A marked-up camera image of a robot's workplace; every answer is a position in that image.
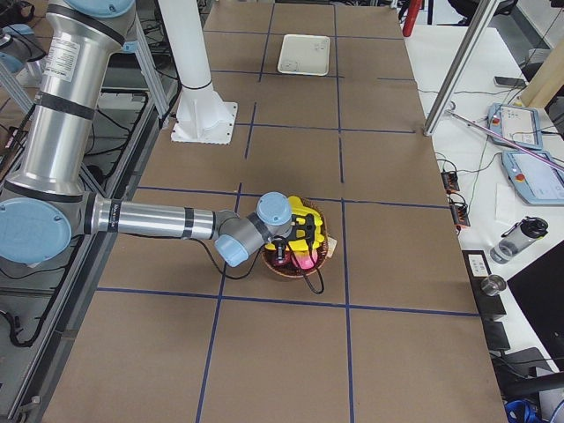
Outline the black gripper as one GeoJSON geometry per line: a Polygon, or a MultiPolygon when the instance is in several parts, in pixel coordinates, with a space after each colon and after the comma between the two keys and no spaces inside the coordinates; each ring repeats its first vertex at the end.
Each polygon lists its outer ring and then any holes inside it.
{"type": "Polygon", "coordinates": [[[303,215],[293,215],[293,225],[290,233],[290,241],[305,241],[313,243],[315,240],[315,215],[308,213],[303,215]]]}

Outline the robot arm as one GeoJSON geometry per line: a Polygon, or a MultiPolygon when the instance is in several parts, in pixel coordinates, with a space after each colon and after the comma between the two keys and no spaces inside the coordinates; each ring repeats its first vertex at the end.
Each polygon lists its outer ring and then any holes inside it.
{"type": "Polygon", "coordinates": [[[52,1],[54,36],[18,169],[1,191],[1,255],[33,265],[58,256],[72,237],[98,232],[211,240],[230,266],[266,245],[315,243],[321,220],[302,216],[296,197],[270,192],[242,218],[231,211],[139,204],[83,190],[79,171],[108,61],[137,21],[131,1],[52,1]]]}

